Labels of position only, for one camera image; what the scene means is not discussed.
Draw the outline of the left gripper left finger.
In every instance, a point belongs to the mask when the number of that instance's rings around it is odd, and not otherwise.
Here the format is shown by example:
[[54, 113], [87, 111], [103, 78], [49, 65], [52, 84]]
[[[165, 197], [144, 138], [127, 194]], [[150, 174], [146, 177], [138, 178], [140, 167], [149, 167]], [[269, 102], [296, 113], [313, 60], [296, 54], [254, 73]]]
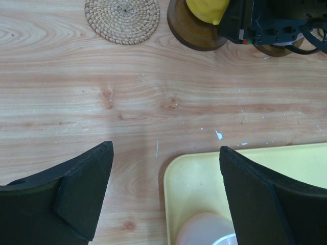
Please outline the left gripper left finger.
[[95, 236], [113, 144], [1, 186], [1, 244], [88, 244]]

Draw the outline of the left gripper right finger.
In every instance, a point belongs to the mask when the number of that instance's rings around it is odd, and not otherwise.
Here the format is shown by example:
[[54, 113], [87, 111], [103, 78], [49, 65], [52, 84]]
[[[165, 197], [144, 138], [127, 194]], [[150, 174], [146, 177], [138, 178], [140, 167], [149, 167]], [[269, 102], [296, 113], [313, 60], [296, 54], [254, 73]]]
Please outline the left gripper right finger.
[[238, 244], [326, 244], [326, 189], [294, 180], [220, 148]]

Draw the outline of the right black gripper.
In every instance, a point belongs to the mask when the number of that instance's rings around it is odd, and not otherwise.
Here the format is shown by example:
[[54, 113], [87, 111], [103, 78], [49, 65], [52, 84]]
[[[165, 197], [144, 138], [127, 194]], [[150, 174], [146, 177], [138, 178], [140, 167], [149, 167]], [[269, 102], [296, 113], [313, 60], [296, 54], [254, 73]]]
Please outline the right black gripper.
[[326, 29], [326, 1], [230, 1], [217, 34], [235, 44], [294, 42], [311, 29]]

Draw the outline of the yellow glass mug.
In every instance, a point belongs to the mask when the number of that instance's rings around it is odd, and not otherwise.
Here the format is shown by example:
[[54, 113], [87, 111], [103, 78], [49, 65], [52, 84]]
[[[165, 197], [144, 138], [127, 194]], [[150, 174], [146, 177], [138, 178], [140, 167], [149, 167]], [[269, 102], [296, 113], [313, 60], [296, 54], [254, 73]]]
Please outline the yellow glass mug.
[[186, 0], [187, 7], [199, 20], [218, 25], [230, 0]]

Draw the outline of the dark brown coaster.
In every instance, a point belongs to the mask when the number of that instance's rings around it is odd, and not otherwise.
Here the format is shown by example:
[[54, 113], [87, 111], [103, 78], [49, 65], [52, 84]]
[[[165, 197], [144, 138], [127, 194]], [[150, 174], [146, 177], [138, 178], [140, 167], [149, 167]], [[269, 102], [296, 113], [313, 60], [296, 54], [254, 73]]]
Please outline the dark brown coaster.
[[304, 38], [300, 38], [296, 41], [278, 43], [277, 45], [254, 45], [254, 47], [260, 52], [271, 57], [284, 57], [292, 52], [285, 48], [286, 45], [294, 45], [295, 47], [300, 47], [303, 43]]
[[178, 41], [193, 50], [214, 51], [227, 42], [226, 38], [218, 36], [214, 25], [199, 20], [184, 0], [169, 2], [167, 21]]

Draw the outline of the dark brown coaster back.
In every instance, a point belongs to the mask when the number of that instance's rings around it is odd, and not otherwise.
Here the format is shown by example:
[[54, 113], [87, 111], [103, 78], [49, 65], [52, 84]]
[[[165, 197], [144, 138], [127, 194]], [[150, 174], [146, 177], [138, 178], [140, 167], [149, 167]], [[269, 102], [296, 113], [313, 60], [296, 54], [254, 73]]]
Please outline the dark brown coaster back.
[[199, 20], [184, 0], [169, 2], [167, 21], [178, 41], [193, 50], [214, 51], [227, 42], [226, 38], [218, 36], [214, 25]]

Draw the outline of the pink ceramic mug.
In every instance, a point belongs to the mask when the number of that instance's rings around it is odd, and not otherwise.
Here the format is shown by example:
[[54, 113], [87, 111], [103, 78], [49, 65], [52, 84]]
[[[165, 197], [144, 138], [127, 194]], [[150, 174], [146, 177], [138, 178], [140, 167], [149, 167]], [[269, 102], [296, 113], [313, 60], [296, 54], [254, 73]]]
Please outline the pink ceramic mug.
[[176, 244], [217, 245], [237, 244], [232, 221], [214, 213], [199, 213], [186, 221], [179, 230]]

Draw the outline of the woven coaster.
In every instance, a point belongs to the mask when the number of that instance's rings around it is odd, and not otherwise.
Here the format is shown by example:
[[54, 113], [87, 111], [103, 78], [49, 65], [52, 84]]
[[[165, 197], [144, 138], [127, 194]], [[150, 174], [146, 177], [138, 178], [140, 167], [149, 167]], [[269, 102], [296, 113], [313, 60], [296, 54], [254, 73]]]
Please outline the woven coaster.
[[160, 20], [158, 1], [86, 1], [85, 16], [104, 39], [121, 45], [148, 40]]

